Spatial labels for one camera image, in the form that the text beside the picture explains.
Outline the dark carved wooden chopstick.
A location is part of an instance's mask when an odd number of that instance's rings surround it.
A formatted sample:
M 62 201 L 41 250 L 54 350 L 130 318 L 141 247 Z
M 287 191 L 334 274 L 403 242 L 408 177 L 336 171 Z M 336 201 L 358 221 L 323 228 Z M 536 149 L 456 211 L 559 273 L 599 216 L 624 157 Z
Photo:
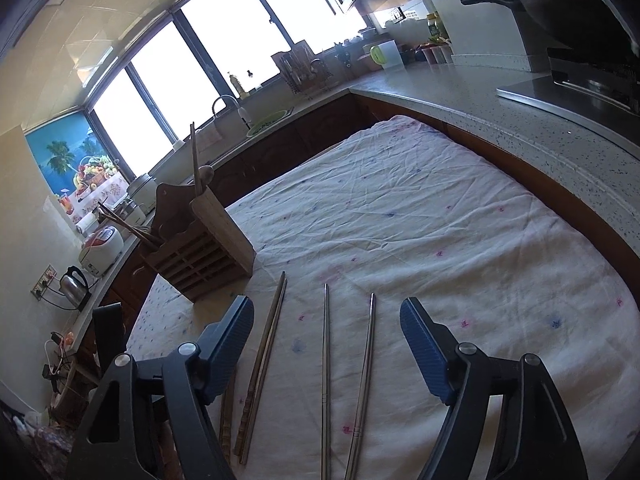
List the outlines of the dark carved wooden chopstick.
M 243 411 L 240 419 L 238 435 L 236 436 L 235 445 L 233 448 L 233 454 L 237 458 L 241 458 L 245 450 L 245 442 L 247 439 L 248 426 L 250 426 L 250 416 L 254 410 L 254 403 L 257 399 L 257 389 L 260 374 L 262 374 L 262 367 L 264 366 L 265 354 L 267 351 L 268 340 L 273 329 L 274 318 L 276 317 L 277 308 L 282 297 L 282 290 L 285 284 L 285 272 L 282 271 L 276 291 L 274 292 L 271 306 L 268 311 L 264 329 L 262 330 L 262 336 L 260 337 L 260 343 L 255 356 L 254 366 L 252 368 L 252 374 L 250 374 L 250 381 L 248 382 L 247 392 L 244 399 Z

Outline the metal spoon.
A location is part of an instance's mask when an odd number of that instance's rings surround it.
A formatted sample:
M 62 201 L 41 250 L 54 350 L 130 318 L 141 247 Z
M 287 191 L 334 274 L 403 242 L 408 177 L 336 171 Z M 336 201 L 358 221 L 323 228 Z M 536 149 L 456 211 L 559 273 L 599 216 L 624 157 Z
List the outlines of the metal spoon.
M 209 186 L 209 183 L 212 182 L 215 177 L 215 169 L 210 165 L 203 165 L 198 168 L 198 177 L 200 178 L 201 185 Z

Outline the steel chopstick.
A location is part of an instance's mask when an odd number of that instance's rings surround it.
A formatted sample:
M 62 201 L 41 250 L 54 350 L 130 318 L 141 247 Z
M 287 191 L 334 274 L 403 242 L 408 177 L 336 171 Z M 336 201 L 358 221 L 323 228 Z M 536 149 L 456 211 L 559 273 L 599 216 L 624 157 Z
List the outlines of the steel chopstick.
M 360 459 L 364 423 L 366 422 L 369 391 L 371 383 L 371 373 L 374 353 L 374 333 L 376 318 L 376 296 L 370 293 L 369 316 L 367 325 L 366 345 L 364 346 L 362 367 L 360 374 L 360 384 L 358 389 L 358 399 L 354 426 L 352 427 L 352 440 L 350 440 L 347 464 L 345 469 L 345 480 L 354 480 L 357 477 L 358 464 Z
M 330 290 L 323 286 L 320 479 L 331 478 Z

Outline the brown wooden chopstick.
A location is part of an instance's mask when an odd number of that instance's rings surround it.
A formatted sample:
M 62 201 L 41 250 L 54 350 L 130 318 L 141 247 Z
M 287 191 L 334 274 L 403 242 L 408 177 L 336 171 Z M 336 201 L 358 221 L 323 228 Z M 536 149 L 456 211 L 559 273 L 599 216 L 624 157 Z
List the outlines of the brown wooden chopstick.
M 190 141 L 193 169 L 193 186 L 194 195 L 200 196 L 203 193 L 203 185 L 200 176 L 200 164 L 198 163 L 198 139 L 196 138 L 196 129 L 194 122 L 190 123 Z

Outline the kitchen faucet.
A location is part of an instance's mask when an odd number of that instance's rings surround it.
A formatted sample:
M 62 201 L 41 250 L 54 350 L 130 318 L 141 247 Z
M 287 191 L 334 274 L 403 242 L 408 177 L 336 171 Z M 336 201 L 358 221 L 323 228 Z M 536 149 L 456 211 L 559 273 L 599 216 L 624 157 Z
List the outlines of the kitchen faucet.
M 224 108 L 220 112 L 216 109 L 216 106 L 219 103 L 224 104 Z M 231 112 L 240 118 L 240 121 L 246 130 L 250 130 L 250 128 L 252 128 L 253 119 L 250 117 L 250 113 L 243 105 L 240 104 L 239 100 L 235 96 L 232 96 L 231 94 L 222 94 L 221 96 L 218 96 L 218 98 L 214 99 L 212 104 L 213 122 L 216 122 L 220 115 L 227 115 Z

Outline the steel electric kettle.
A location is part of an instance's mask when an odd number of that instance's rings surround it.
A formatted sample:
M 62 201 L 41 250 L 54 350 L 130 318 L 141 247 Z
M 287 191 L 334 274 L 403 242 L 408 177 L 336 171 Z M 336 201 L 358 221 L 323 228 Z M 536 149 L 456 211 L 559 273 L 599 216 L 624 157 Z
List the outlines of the steel electric kettle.
M 58 282 L 60 293 L 70 304 L 79 312 L 84 310 L 91 297 L 85 274 L 77 266 L 69 266 Z

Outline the wooden utensil holder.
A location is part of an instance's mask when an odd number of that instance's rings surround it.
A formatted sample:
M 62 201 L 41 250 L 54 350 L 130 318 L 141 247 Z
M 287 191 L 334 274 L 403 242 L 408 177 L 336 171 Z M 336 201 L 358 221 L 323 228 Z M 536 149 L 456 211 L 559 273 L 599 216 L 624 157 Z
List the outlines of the wooden utensil holder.
M 160 184 L 151 234 L 145 264 L 191 301 L 253 275 L 252 244 L 208 188 Z

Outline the tropical fruit poster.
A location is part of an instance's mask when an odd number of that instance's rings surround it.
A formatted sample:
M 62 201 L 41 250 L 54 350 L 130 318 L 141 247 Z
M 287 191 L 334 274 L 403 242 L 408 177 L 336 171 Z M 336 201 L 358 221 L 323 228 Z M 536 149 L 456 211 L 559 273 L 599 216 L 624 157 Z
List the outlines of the tropical fruit poster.
M 99 203 L 120 203 L 128 182 L 84 114 L 52 120 L 26 134 L 44 180 L 70 221 L 77 224 Z

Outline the white floral tablecloth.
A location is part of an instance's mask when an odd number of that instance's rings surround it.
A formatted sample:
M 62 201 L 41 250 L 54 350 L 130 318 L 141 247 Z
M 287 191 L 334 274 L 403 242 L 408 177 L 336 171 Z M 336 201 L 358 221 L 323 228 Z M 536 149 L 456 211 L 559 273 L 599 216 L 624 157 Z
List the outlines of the white floral tablecloth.
M 255 322 L 238 365 L 242 405 L 277 284 L 288 286 L 242 479 L 320 474 L 323 286 L 330 290 L 332 474 L 354 426 L 370 293 L 374 357 L 358 474 L 413 479 L 446 410 L 399 324 L 416 297 L 490 356 L 544 361 L 593 479 L 639 431 L 639 310 L 582 233 L 484 158 L 415 120 L 361 130 L 248 194 L 229 214 L 252 243 L 252 277 L 198 301 L 156 280 L 128 340 L 139 360 L 198 339 L 239 295 Z

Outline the green basin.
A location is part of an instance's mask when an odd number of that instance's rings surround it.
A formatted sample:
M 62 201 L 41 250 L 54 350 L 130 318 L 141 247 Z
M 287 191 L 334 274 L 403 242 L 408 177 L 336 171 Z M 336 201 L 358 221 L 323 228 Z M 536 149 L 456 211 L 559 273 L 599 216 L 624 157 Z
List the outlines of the green basin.
M 248 138 L 252 138 L 253 136 L 257 136 L 259 133 L 261 133 L 265 129 L 268 129 L 269 127 L 271 127 L 272 125 L 276 124 L 277 122 L 280 122 L 286 116 L 288 116 L 288 111 L 287 110 L 278 110 L 277 112 L 273 112 L 273 113 L 269 114 L 268 116 L 266 116 L 266 117 L 264 117 L 262 119 L 259 119 L 257 122 L 255 122 L 254 125 L 252 125 L 248 129 L 246 136 Z

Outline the dish drying rack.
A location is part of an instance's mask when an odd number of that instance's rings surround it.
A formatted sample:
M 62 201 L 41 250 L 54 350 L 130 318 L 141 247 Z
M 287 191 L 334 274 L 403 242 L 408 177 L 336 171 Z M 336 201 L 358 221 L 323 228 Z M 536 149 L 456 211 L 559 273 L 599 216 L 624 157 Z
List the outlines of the dish drying rack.
M 350 66 L 338 58 L 336 46 L 314 53 L 306 40 L 271 55 L 273 63 L 294 94 L 310 96 L 333 89 L 352 76 Z

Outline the gas stove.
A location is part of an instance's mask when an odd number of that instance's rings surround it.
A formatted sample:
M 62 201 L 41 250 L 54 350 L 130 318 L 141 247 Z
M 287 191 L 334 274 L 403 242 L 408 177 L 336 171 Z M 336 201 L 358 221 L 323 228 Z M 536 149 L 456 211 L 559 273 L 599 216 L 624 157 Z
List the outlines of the gas stove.
M 638 58 L 569 48 L 547 52 L 548 75 L 500 87 L 498 96 L 574 122 L 627 151 L 638 148 Z

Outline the white plastic container green lid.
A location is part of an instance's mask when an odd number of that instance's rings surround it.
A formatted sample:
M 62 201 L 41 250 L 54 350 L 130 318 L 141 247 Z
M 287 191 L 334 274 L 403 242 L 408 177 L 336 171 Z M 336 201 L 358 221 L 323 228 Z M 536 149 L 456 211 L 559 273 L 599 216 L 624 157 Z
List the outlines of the white plastic container green lid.
M 391 70 L 394 67 L 404 65 L 394 40 L 388 40 L 382 42 L 382 44 L 375 44 L 370 47 L 369 54 L 372 62 L 377 66 L 381 66 L 383 70 Z

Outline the black wok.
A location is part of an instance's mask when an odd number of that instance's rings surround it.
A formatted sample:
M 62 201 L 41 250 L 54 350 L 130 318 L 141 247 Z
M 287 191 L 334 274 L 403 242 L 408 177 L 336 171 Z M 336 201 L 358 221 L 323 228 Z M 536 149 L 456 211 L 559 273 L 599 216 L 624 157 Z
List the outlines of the black wok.
M 602 0 L 460 0 L 462 6 L 492 3 L 526 12 L 548 35 L 584 52 L 634 55 L 632 41 Z

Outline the yellow oil bottle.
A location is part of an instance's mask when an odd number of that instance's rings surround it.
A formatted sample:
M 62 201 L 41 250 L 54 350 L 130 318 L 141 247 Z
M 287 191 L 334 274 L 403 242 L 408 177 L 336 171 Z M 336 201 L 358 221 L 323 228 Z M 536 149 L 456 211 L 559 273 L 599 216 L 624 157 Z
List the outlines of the yellow oil bottle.
M 449 40 L 446 27 L 437 12 L 427 14 L 426 20 L 431 42 L 447 42 Z

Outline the wall power socket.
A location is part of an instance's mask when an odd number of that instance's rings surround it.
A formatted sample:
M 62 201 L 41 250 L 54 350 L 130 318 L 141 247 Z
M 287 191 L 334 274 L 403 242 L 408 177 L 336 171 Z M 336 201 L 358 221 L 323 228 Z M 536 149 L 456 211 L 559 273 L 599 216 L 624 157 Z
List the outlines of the wall power socket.
M 32 290 L 30 291 L 32 296 L 37 300 L 41 300 L 44 292 L 50 288 L 57 275 L 58 272 L 49 264 L 36 281 L 36 284 L 32 286 Z

